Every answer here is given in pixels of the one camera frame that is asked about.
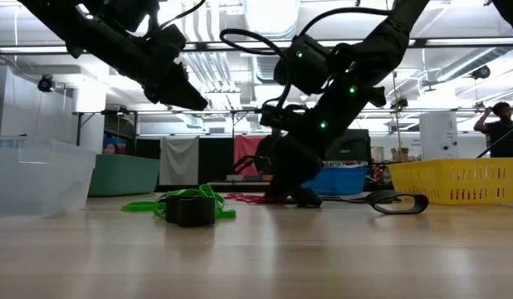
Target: cardboard box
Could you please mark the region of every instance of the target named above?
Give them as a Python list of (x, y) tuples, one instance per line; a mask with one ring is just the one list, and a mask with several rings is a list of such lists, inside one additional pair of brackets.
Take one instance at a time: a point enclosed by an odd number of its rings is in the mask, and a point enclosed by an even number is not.
[(400, 149), (391, 149), (391, 154), (393, 156), (393, 161), (395, 162), (408, 162), (409, 157), (409, 148), (400, 148)]

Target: ceiling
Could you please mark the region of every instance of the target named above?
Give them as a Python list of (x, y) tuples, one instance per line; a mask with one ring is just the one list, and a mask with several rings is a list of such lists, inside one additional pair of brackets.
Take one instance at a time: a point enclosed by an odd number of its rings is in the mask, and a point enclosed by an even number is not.
[[(170, 0), (162, 2), (161, 5), (165, 10), (173, 10), (172, 7), (180, 7), (181, 1), (191, 5), (192, 1), (186, 0)], [(276, 6), (278, 2), (271, 0), (247, 0), (259, 1), (261, 5)], [(0, 6), (0, 46), (32, 46), (32, 45), (52, 45), (62, 44), (62, 41), (48, 30), (41, 22), (39, 22), (26, 8), (22, 6), (15, 6), (14, 1), (0, 1), (6, 6)], [(209, 0), (213, 5), (219, 6), (219, 28), (246, 28), (244, 17), (244, 9), (242, 0)], [(296, 0), (284, 0), (290, 5), (294, 5)], [(337, 7), (353, 6), (355, 1), (332, 1), (332, 0), (300, 0), (299, 13), (297, 15), (296, 32), (298, 33), (301, 28), (309, 22), (313, 17)], [(491, 5), (483, 7), (483, 0), (452, 0), (452, 1), (436, 1), (432, 0), (427, 7), (425, 13), (421, 16), (416, 26), (413, 29), (412, 37), (437, 37), (437, 38), (453, 38), (453, 37), (513, 37), (513, 31), (506, 24), (495, 8)], [(385, 0), (363, 0), (362, 6), (376, 7), (384, 9), (386, 6)], [(210, 7), (202, 7), (201, 10), (194, 13), (193, 24), (194, 27), (199, 29), (199, 22), (201, 22), (199, 13), (208, 13), (210, 16)], [(275, 23), (273, 20), (280, 20), (285, 16), (285, 8), (276, 7), (275, 9), (265, 10), (266, 15), (262, 15), (263, 22), (267, 22), (270, 27)], [(331, 39), (331, 40), (351, 40), (362, 39), (369, 34), (376, 25), (382, 21), (382, 17), (362, 15), (362, 14), (348, 14), (337, 15), (328, 17), (312, 27), (309, 34), (318, 39)], [(183, 22), (177, 23), (181, 28)], [(209, 34), (215, 32), (209, 26)], [(190, 41), (196, 42), (198, 40), (206, 40), (203, 34), (189, 34)], [(242, 37), (235, 37), (237, 40), (242, 40)], [(487, 80), (474, 81), (469, 78), (457, 78), (446, 84), (435, 85), (433, 88), (440, 90), (449, 90), (448, 100), (446, 98), (439, 99), (439, 103), (434, 103), (435, 99), (432, 96), (425, 96), (423, 93), (427, 88), (418, 88), (420, 81), (426, 80), (426, 71), (435, 72), (454, 62), (461, 60), (469, 53), (474, 53), (475, 48), (428, 48), (428, 49), (409, 49), (404, 57), (401, 65), (396, 70), (396, 77), (393, 81), (393, 76), (389, 76), (383, 80), (380, 85), (386, 88), (388, 99), (391, 100), (395, 97), (392, 92), (395, 86), (405, 85), (406, 89), (401, 88), (398, 92), (400, 96), (406, 96), (410, 103), (416, 99), (423, 99), (417, 101), (417, 105), (425, 106), (424, 99), (430, 101), (427, 105), (432, 106), (468, 106), (474, 103), (477, 99), (485, 100), (512, 100), (513, 101), (513, 51), (508, 54), (500, 56), (487, 63), (491, 68), (491, 77)], [(238, 51), (226, 52), (227, 64), (230, 75), (236, 88), (240, 91), (239, 107), (254, 107), (261, 104), (264, 100), (268, 100), (273, 96), (278, 96), (281, 93), (279, 86), (261, 85), (259, 81), (255, 81), (254, 66), (257, 57), (248, 56), (247, 54)], [(12, 56), (4, 57), (6, 60), (11, 60)], [(115, 74), (110, 75), (107, 71), (107, 65), (91, 55), (81, 56), (79, 59), (74, 59), (68, 55), (51, 55), (51, 56), (18, 56), (17, 65), (25, 72), (32, 72), (37, 74), (39, 66), (80, 66), (80, 74), (63, 74), (59, 76), (62, 83), (76, 84), (77, 80), (81, 77), (88, 77), (97, 80), (109, 87), (107, 95), (108, 104), (127, 105), (134, 109), (151, 110), (153, 107), (142, 93), (139, 84), (118, 76)], [(198, 79), (196, 74), (190, 73), (190, 81), (198, 89), (203, 88), (203, 83)], [(502, 93), (509, 91), (508, 96), (503, 96)], [(205, 95), (211, 102), (221, 96)], [(238, 100), (234, 96), (231, 103)], [(302, 97), (302, 93), (294, 88), (288, 97), (290, 102), (305, 102), (313, 103), (316, 97)], [(154, 121), (162, 121), (162, 118), (152, 118)], [(250, 119), (250, 121), (257, 121), (257, 118)]]

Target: man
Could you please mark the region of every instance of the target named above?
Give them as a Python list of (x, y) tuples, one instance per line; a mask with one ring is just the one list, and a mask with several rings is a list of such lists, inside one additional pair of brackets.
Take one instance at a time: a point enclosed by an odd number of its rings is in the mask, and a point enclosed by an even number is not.
[[(489, 116), (491, 112), (498, 116), (500, 120), (486, 124), (487, 116)], [(488, 135), (490, 145), (497, 142), (500, 138), (513, 130), (513, 120), (511, 120), (511, 107), (509, 104), (500, 102), (492, 108), (487, 108), (485, 114), (474, 125), (474, 130)], [(513, 157), (513, 132), (491, 149), (491, 157)]]
[(280, 129), (271, 128), (271, 135), (266, 136), (258, 143), (255, 152), (255, 166), (259, 174), (270, 173), (270, 170), (266, 168), (267, 159), (259, 159), (259, 157), (270, 158), (271, 149), (273, 148), (275, 142), (281, 138), (281, 133), (282, 131)]

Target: clear plastic bin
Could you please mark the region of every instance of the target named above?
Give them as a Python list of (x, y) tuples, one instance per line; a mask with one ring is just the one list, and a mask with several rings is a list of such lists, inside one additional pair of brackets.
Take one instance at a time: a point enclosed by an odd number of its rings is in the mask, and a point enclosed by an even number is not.
[(0, 217), (85, 207), (96, 153), (55, 140), (0, 136)]

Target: yellow basket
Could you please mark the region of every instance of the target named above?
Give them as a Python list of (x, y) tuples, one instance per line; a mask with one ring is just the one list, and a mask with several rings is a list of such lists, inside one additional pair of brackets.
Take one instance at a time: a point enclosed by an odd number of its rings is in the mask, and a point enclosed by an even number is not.
[(513, 158), (447, 159), (391, 164), (396, 191), (431, 203), (513, 203)]

